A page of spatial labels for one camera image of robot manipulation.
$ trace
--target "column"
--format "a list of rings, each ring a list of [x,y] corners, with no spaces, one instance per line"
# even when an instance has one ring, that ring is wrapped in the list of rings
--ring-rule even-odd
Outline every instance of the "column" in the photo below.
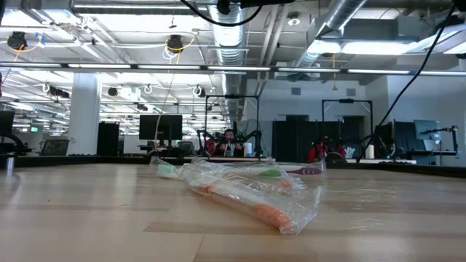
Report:
[[[23,141],[23,143],[28,143],[29,148],[32,148],[32,152],[28,155],[31,156],[38,156],[37,152],[41,151],[41,142],[43,141],[44,137],[44,125],[43,124],[32,124],[31,133],[29,134],[29,139]]]
[[[98,74],[74,74],[68,155],[97,153],[101,93],[102,85]]]

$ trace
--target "wall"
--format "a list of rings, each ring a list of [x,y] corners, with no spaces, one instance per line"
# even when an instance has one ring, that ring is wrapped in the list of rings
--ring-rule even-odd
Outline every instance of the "wall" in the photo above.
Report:
[[[465,70],[452,68],[453,71]],[[388,76],[389,104],[405,87],[412,76]],[[403,94],[391,113],[391,119],[411,122],[419,120],[438,120],[442,127],[457,125],[460,158],[443,158],[443,165],[466,166],[465,117],[466,84],[460,77],[419,77]],[[453,150],[451,133],[442,132],[442,149]]]
[[[257,81],[248,80],[248,94],[253,94]],[[259,119],[261,121],[286,120],[287,114],[309,115],[309,120],[322,119],[322,99],[348,98],[347,88],[355,88],[356,96],[353,99],[366,99],[365,88],[356,81],[337,82],[338,90],[332,90],[333,82],[322,84],[321,82],[296,82],[268,81],[260,100]],[[292,87],[300,87],[301,95],[291,95]],[[246,105],[245,118],[256,118],[256,102],[250,99]],[[336,121],[342,116],[365,116],[367,110],[359,103],[339,104],[334,103],[326,112],[325,120]]]
[[[384,115],[387,113],[389,107],[389,96],[388,96],[388,81],[387,76],[381,76],[377,80],[371,82],[366,86],[366,97],[368,100],[372,100],[373,107],[373,118],[374,126],[377,126]],[[366,135],[371,134],[370,119],[367,116],[364,121],[364,131]]]

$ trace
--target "table surface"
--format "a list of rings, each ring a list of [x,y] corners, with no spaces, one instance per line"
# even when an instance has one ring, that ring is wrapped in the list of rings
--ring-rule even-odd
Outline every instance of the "table surface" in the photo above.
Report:
[[[145,165],[0,172],[9,262],[466,261],[465,222],[456,178],[329,170],[317,217],[289,237]]]

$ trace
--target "metal frame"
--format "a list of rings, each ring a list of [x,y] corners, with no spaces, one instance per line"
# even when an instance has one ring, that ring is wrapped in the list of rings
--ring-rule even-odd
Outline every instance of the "metal frame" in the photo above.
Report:
[[[210,74],[212,72],[281,72],[281,73],[320,73],[320,74],[357,74],[413,76],[417,71],[408,70],[372,70],[360,68],[294,68],[277,66],[230,66],[230,65],[176,65],[176,64],[115,64],[115,63],[34,63],[0,61],[1,67],[24,68],[39,71],[73,71],[73,72],[112,72],[112,73],[175,73],[175,74]],[[423,71],[420,76],[465,77],[465,71]]]
[[[323,99],[322,100],[322,131],[325,133],[325,102],[338,102],[338,103],[355,103],[359,102],[369,104],[369,114],[371,115],[371,136],[374,134],[374,111],[372,110],[372,100],[354,100],[354,99]]]
[[[208,115],[208,107],[209,107],[209,98],[225,98],[225,99],[243,99],[243,98],[255,98],[257,101],[256,106],[256,132],[259,131],[259,96],[258,95],[206,95],[205,96],[205,118],[204,118],[204,128],[207,130],[207,115]],[[204,145],[207,141],[206,137],[204,136]],[[259,148],[261,148],[261,140],[259,139],[256,141],[258,143]]]

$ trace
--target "black monitor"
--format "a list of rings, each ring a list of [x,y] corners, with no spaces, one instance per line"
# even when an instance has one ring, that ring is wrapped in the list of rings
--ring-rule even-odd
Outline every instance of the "black monitor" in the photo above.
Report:
[[[0,111],[0,133],[11,134],[13,131],[14,111]]]
[[[159,115],[139,116],[139,139],[153,140]],[[158,140],[181,140],[183,139],[183,116],[162,115],[157,134]]]
[[[416,129],[416,139],[420,140],[440,140],[440,122],[431,120],[414,120]]]

